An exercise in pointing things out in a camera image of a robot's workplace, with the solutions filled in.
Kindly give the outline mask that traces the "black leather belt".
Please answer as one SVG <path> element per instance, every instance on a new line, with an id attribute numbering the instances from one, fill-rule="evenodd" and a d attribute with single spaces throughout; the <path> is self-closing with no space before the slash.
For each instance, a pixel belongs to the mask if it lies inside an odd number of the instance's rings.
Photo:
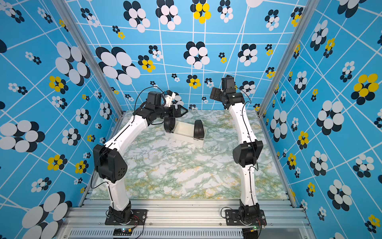
<path id="1" fill-rule="evenodd" d="M 193 138 L 195 140 L 204 140 L 205 138 L 205 130 L 204 130 L 203 122 L 200 119 L 197 119 L 194 123 Z"/>
<path id="2" fill-rule="evenodd" d="M 164 118 L 164 130 L 166 133 L 173 133 L 175 129 L 175 118 Z"/>

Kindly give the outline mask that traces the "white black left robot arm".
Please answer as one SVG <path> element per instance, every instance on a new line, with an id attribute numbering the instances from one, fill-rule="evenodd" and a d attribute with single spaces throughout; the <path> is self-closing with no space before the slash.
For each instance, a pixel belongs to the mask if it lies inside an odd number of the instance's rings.
<path id="1" fill-rule="evenodd" d="M 131 210 L 123 178 L 128 170 L 122 153 L 137 136 L 156 119 L 163 119 L 166 132 L 175 127 L 175 119 L 182 117 L 183 106 L 173 104 L 176 94 L 151 91 L 146 101 L 134 110 L 128 123 L 109 141 L 97 144 L 94 149 L 95 172 L 106 184 L 110 205 L 107 217 L 112 223 L 129 224 L 136 219 Z"/>

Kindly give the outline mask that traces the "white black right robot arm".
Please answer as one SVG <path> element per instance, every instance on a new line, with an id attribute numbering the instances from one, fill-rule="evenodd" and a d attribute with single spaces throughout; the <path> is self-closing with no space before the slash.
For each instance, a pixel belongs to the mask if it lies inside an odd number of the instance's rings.
<path id="1" fill-rule="evenodd" d="M 210 98 L 219 101 L 233 118 L 238 135 L 239 145 L 232 151 L 234 162 L 239 167 L 241 194 L 239 216 L 242 224 L 266 225 L 265 216 L 261 213 L 256 195 L 255 172 L 258 170 L 258 159 L 263 149 L 263 142 L 255 136 L 246 113 L 246 101 L 237 91 L 235 80 L 227 75 L 221 80 L 221 88 L 214 87 Z"/>

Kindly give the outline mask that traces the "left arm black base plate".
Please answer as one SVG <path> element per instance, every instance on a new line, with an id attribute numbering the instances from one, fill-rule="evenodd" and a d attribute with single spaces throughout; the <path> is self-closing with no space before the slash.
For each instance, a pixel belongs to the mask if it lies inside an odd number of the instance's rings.
<path id="1" fill-rule="evenodd" d="M 131 210 L 131 219 L 123 222 L 122 219 L 117 219 L 112 212 L 108 209 L 106 211 L 106 219 L 104 224 L 107 226 L 116 226 L 116 225 L 144 225 L 147 219 L 147 210 L 141 209 L 132 209 Z"/>

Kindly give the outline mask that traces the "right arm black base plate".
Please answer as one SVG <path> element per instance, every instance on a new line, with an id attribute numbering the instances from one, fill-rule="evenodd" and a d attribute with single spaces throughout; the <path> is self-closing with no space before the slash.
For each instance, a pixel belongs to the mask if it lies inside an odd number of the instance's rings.
<path id="1" fill-rule="evenodd" d="M 251 214 L 242 210 L 228 209 L 225 211 L 225 220 L 227 226 L 265 227 L 267 225 L 263 210 L 254 211 L 254 214 Z"/>

